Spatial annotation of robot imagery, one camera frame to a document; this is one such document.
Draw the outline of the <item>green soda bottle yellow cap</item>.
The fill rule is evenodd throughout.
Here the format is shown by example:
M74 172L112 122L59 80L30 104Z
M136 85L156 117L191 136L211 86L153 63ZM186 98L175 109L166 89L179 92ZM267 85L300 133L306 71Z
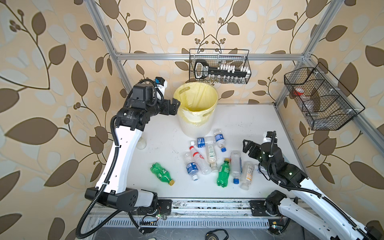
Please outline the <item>green soda bottle yellow cap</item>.
M171 174L160 163L152 164L150 170L161 182L168 183L170 186L174 185L175 181L172 179Z

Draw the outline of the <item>clear bottle purple label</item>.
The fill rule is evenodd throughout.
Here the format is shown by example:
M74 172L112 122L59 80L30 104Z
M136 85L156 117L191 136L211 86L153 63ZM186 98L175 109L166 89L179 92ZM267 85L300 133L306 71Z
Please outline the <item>clear bottle purple label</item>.
M256 166L256 171L257 171L259 174L263 174L264 176L268 177L268 172L267 172L267 170L266 170L263 166L261 166L261 164L258 164L258 165Z

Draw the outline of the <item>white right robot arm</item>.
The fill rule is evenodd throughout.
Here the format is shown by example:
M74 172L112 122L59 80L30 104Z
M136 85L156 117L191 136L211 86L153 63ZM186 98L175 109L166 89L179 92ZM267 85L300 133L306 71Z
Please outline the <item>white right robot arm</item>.
M363 225L330 200L298 166L285 161L276 140L261 145L243 140L243 152L259 161L266 178L304 201L312 211L296 204L286 194L274 190L257 207L271 217L287 217L322 240L382 240L380 227Z

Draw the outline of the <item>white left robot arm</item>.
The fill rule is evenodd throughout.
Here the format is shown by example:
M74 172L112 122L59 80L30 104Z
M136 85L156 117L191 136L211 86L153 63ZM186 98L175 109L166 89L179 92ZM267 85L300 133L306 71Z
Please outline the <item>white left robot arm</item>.
M150 118L156 115L175 116L178 112L180 101L164 98L167 84L161 77L139 81L131 89L123 107L112 117L110 128L114 146L96 186L86 190L85 198L91 203L77 225L77 239L93 235L121 212L131 217L132 211L138 208L144 208L152 214L159 211L157 193L130 189L127 187L127 178L133 153ZM96 204L111 208L114 212L90 231L82 233L83 224Z

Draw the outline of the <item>white bin yellow bag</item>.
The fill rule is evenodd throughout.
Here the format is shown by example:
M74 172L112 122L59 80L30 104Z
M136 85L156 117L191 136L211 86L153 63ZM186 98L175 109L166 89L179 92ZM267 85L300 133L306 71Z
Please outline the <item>white bin yellow bag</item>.
M177 88L174 98L181 103L177 116L183 133L191 138L208 135L219 100L217 90L206 83L191 82Z

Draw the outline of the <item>clear bottle yellow label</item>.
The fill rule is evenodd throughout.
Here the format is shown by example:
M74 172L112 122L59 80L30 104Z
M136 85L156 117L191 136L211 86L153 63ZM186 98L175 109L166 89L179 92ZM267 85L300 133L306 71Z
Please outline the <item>clear bottle yellow label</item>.
M246 161L243 164L242 175L240 178L241 189L248 191L253 180L253 173L255 170L255 164L251 161Z

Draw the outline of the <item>clear bottle blue cap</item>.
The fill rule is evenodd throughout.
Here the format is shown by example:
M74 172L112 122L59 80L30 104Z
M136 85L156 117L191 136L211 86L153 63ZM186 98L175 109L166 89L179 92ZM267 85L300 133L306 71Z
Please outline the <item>clear bottle blue cap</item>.
M230 171L233 177L233 183L238 185L242 175L242 159L240 151L232 151L230 156Z

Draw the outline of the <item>small bottle blue cap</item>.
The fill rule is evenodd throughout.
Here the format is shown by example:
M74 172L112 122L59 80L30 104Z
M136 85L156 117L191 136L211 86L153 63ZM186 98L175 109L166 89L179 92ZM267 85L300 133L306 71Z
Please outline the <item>small bottle blue cap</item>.
M226 152L226 141L223 135L223 132L220 129L214 130L214 135L215 135L215 141L221 152Z

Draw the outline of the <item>green soda bottle upright-lying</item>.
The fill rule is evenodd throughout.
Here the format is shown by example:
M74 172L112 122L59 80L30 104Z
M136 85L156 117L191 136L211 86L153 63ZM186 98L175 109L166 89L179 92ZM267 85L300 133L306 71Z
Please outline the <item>green soda bottle upright-lying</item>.
M221 164L219 168L217 185L222 188L227 187L229 175L230 175L230 159L225 158L224 163Z

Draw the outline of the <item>clear bottle green white label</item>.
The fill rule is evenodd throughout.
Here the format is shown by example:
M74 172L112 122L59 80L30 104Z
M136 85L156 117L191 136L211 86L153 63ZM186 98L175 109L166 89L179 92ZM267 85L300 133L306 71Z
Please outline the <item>clear bottle green white label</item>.
M217 154L216 154L215 146L213 142L206 142L206 151L207 151L207 161L210 164L212 172L217 172L218 171Z

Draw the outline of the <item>small bottle blue label lying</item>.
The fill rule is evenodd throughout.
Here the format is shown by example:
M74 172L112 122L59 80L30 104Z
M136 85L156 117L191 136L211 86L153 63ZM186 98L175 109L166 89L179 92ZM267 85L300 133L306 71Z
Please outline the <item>small bottle blue label lying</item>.
M204 148L207 145L213 145L216 142L214 137L197 138L191 141L191 145L197 148Z

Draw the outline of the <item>clear bottle red cap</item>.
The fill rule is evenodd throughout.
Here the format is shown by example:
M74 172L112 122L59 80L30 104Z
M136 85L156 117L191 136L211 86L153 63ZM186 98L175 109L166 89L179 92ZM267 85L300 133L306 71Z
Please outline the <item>clear bottle red cap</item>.
M200 154L194 146L190 146L190 152L193 156L193 159L197 163L198 167L202 171L202 173L204 175L209 175L212 172L212 170L208 162L203 157L203 155Z

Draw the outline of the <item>clear bottle blue label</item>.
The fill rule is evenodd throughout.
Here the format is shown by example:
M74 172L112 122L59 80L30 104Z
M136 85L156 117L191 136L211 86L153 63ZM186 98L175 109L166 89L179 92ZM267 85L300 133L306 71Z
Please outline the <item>clear bottle blue label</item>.
M183 159L186 164L186 170L188 175L192 178L193 181L197 181L199 179L198 177L199 169L192 157L192 154L190 152L184 152Z

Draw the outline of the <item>black round object bottom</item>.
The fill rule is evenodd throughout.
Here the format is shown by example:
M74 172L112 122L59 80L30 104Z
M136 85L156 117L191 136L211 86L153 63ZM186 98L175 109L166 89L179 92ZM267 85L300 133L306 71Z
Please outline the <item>black round object bottom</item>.
M225 229L215 229L206 233L205 240L219 240L219 236L217 235L218 232L223 232L225 234L223 240L229 239L229 234Z

